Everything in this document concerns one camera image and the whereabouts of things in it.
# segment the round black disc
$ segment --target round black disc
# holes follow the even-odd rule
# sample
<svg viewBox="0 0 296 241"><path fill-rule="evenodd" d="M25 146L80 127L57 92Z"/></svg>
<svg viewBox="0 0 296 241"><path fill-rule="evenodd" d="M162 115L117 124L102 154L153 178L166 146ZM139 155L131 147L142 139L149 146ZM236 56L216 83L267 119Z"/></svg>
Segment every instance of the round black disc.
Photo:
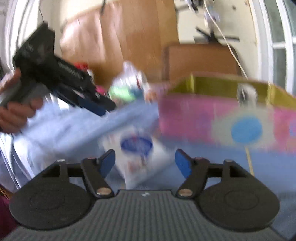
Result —
<svg viewBox="0 0 296 241"><path fill-rule="evenodd" d="M251 232L268 227L279 211L279 201L263 185L242 179L211 186L199 196L206 218L226 229Z"/></svg>
<svg viewBox="0 0 296 241"><path fill-rule="evenodd" d="M24 186L13 196L9 209L22 226L52 230L79 220L90 204L89 195L81 187L55 178Z"/></svg>

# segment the human hand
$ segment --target human hand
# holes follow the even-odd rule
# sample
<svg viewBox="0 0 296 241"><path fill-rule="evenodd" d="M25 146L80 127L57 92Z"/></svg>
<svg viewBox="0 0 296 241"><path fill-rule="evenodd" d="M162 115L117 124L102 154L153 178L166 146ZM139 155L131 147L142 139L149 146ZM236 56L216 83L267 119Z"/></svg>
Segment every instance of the human hand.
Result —
<svg viewBox="0 0 296 241"><path fill-rule="evenodd" d="M14 75L6 75L0 82L0 94L20 81L21 72L15 70ZM36 110L43 106L42 98L33 99L30 104L20 104L9 102L7 108L0 107L0 127L2 132L12 134L17 133L27 123L27 118L35 115Z"/></svg>

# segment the ribbed gray surface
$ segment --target ribbed gray surface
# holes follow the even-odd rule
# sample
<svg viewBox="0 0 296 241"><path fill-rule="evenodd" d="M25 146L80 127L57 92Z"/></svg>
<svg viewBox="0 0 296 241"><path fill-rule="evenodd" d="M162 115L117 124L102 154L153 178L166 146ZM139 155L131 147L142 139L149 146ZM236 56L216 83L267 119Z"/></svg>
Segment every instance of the ribbed gray surface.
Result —
<svg viewBox="0 0 296 241"><path fill-rule="evenodd" d="M170 191L120 191L97 201L79 222L55 231L20 227L5 241L284 241L272 229L231 232L207 221L193 201Z"/></svg>

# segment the maroon fabric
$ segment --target maroon fabric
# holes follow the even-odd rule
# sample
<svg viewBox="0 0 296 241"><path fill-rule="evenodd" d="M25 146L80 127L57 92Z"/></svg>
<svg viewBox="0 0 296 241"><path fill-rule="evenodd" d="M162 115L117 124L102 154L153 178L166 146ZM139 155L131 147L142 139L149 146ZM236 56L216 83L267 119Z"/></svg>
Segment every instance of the maroon fabric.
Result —
<svg viewBox="0 0 296 241"><path fill-rule="evenodd" d="M8 199L0 196L0 239L8 235L17 226L8 208Z"/></svg>

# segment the white cord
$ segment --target white cord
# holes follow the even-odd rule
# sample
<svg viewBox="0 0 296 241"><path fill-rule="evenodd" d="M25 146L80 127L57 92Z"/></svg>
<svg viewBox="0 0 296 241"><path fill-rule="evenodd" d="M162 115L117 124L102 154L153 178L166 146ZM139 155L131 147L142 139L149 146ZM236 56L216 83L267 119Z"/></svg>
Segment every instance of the white cord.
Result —
<svg viewBox="0 0 296 241"><path fill-rule="evenodd" d="M242 68L242 66L241 66L241 64L239 63L238 59L236 58L236 56L235 56L234 53L232 52L232 49L231 49L231 47L230 47L230 45L229 45L229 43L228 43L228 41L227 41L225 35L222 33L222 31L221 31L221 29L219 28L218 24L216 23L216 21L215 21L215 20L213 19L213 17L211 16L211 14L210 14L210 12L209 12L209 10L208 10L208 8L207 8L207 5L204 4L204 6L205 6L205 10L207 11L207 13L208 13L210 19L213 21L214 25L217 27L217 29L219 30L220 34L221 34L222 37L224 38L224 40L225 40L225 42L226 42L226 44L227 44L227 46L228 46L228 48L229 48L229 51L230 51L230 53L232 54L233 58L235 59L235 61L236 61L237 64L239 65L239 67L240 67L240 69L242 70L242 72L243 72L244 76L246 77L246 79L248 79L248 76L247 76L246 72L244 71L244 69Z"/></svg>

